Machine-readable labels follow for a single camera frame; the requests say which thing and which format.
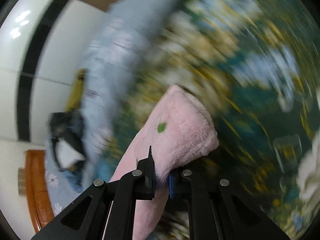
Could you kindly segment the pink fleece pajama garment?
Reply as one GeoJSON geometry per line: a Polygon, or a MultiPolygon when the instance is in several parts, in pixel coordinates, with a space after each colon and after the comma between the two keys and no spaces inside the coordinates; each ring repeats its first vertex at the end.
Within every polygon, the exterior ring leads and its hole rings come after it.
{"type": "Polygon", "coordinates": [[[111,180],[136,169],[152,153],[156,192],[136,204],[133,239],[146,239],[156,228],[168,200],[171,170],[207,156],[219,145],[212,118],[204,105],[178,85],[170,86],[121,158],[111,180]]]}

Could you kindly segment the wooden bed headboard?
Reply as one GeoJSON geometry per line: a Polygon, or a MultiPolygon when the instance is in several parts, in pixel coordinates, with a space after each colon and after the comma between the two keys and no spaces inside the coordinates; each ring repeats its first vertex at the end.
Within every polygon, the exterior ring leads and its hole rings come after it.
{"type": "Polygon", "coordinates": [[[46,187],[44,150],[27,150],[25,159],[25,185],[29,215],[35,233],[44,228],[54,213],[46,187]]]}

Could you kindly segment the black dark garment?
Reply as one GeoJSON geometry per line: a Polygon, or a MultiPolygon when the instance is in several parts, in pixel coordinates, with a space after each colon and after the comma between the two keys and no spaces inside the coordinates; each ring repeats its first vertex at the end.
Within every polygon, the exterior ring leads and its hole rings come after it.
{"type": "Polygon", "coordinates": [[[84,119],[78,110],[51,114],[50,141],[55,165],[60,172],[75,171],[87,159],[82,142],[84,127],[84,119]]]}

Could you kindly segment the olive green garment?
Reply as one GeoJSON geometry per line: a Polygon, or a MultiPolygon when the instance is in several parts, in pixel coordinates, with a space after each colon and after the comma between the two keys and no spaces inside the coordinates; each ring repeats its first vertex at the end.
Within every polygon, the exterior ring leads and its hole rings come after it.
{"type": "Polygon", "coordinates": [[[86,74],[86,68],[81,68],[77,71],[71,93],[67,100],[66,112],[80,108],[82,95],[84,93],[86,74]]]}

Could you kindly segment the grey floral quilt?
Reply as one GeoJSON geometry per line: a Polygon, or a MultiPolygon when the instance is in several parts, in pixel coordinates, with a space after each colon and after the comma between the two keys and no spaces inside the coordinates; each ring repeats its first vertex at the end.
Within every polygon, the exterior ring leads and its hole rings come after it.
{"type": "Polygon", "coordinates": [[[80,61],[87,70],[80,113],[84,119],[86,160],[78,172],[60,172],[52,146],[45,158],[45,179],[53,214],[58,215],[94,180],[111,179],[122,153],[109,150],[115,120],[133,85],[146,51],[180,0],[118,0],[80,61]]]}

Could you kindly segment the teal floral plush blanket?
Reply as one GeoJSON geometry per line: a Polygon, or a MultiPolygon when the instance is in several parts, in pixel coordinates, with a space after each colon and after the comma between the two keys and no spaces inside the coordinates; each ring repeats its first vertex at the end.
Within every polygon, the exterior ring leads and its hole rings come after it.
{"type": "MultiPolygon", "coordinates": [[[[180,0],[121,103],[112,153],[123,157],[173,85],[204,105],[212,152],[236,160],[267,216],[289,239],[319,239],[319,26],[305,4],[180,0]]],[[[149,236],[190,239],[187,206],[168,196],[149,236]]]]}

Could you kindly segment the white black sliding wardrobe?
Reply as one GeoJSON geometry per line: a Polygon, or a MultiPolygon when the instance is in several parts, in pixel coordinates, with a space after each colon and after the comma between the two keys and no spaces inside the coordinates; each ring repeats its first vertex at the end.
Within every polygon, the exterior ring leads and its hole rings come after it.
{"type": "Polygon", "coordinates": [[[1,24],[1,138],[42,145],[105,13],[80,0],[18,0],[1,24]]]}

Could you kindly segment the wall switch panel row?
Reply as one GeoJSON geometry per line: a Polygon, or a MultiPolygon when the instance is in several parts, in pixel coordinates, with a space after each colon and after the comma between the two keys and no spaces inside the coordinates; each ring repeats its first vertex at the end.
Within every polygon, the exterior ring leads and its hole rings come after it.
{"type": "Polygon", "coordinates": [[[20,196],[25,196],[27,191],[26,184],[25,184],[25,169],[21,167],[18,169],[17,180],[18,180],[18,194],[20,196]]]}

